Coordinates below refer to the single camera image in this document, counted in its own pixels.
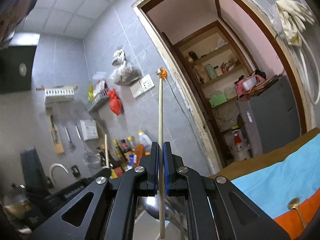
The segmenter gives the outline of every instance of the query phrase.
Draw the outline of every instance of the faucet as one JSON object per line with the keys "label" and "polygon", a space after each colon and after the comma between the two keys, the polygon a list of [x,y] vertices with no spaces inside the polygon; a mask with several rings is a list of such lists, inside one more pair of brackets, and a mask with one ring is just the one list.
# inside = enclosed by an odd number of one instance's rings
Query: faucet
{"label": "faucet", "polygon": [[61,168],[63,168],[63,169],[65,170],[66,173],[69,173],[68,169],[67,169],[65,166],[63,166],[61,163],[54,163],[54,164],[52,164],[52,165],[50,166],[50,168],[49,168],[49,176],[50,176],[50,179],[51,179],[53,185],[54,185],[55,183],[54,183],[53,176],[52,176],[52,170],[53,170],[55,167],[61,167]]}

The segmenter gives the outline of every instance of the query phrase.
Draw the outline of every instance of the electrical outlet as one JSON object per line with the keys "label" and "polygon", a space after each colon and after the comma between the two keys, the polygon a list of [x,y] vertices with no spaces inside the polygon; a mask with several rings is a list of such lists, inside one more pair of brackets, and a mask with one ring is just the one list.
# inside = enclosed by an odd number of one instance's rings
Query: electrical outlet
{"label": "electrical outlet", "polygon": [[149,74],[140,80],[140,84],[142,86],[143,92],[147,92],[149,89],[155,86]]}
{"label": "electrical outlet", "polygon": [[141,96],[144,93],[144,91],[142,89],[142,86],[141,86],[139,81],[135,82],[130,87],[130,89],[131,89],[131,92],[132,92],[132,95],[133,95],[134,98],[137,98],[138,96]]}

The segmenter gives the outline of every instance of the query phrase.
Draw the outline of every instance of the green box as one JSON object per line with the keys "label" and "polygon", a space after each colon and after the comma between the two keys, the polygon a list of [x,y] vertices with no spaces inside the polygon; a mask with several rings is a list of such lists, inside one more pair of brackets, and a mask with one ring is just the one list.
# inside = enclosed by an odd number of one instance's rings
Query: green box
{"label": "green box", "polygon": [[227,102],[227,98],[225,96],[225,94],[221,94],[218,96],[214,96],[209,100],[209,103],[211,105],[212,108],[223,104],[224,102]]}

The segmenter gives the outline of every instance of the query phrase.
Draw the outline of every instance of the refrigerator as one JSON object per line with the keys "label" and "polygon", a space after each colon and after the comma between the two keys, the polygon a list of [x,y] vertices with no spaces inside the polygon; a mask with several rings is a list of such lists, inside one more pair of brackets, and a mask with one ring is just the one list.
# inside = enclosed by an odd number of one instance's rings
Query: refrigerator
{"label": "refrigerator", "polygon": [[300,136],[300,120],[286,76],[262,91],[237,101],[252,157],[285,146]]}

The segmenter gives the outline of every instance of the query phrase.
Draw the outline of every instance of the gold spoon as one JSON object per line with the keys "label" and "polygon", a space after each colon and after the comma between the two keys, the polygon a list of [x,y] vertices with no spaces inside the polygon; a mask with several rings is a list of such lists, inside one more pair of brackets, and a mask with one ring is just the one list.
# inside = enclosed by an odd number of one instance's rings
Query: gold spoon
{"label": "gold spoon", "polygon": [[302,221],[302,225],[303,225],[304,228],[306,228],[307,225],[306,225],[306,223],[304,222],[303,217],[302,217],[302,215],[301,215],[301,213],[300,213],[300,211],[299,211],[299,209],[298,209],[299,202],[300,202],[300,199],[299,199],[298,197],[292,199],[292,200],[289,202],[289,204],[288,204],[288,208],[289,208],[290,210],[295,209],[295,210],[298,212],[298,215],[299,215],[299,217],[300,217],[300,219],[301,219],[301,221]]}

